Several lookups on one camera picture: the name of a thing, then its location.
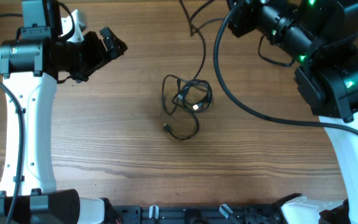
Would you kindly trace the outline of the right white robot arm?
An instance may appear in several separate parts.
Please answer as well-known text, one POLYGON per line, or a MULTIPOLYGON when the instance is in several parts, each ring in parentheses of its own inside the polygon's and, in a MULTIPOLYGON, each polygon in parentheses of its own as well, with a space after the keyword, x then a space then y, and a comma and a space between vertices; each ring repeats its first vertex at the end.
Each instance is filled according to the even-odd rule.
POLYGON ((358 1, 229 1, 223 28, 236 37, 259 30, 298 63, 298 91, 336 153, 347 198, 291 198, 279 210, 286 223, 358 223, 358 1))

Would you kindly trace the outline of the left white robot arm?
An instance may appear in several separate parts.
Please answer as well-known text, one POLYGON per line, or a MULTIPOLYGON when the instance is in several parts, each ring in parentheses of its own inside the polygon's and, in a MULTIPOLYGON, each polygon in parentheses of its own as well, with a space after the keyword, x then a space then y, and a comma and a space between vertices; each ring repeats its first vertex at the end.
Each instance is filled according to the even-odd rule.
POLYGON ((122 56, 110 28, 90 32, 77 12, 62 19, 58 1, 23 1, 24 25, 0 47, 0 88, 7 100, 7 141, 0 182, 0 223, 122 223, 106 198, 58 190, 51 157, 58 74, 81 83, 122 56))

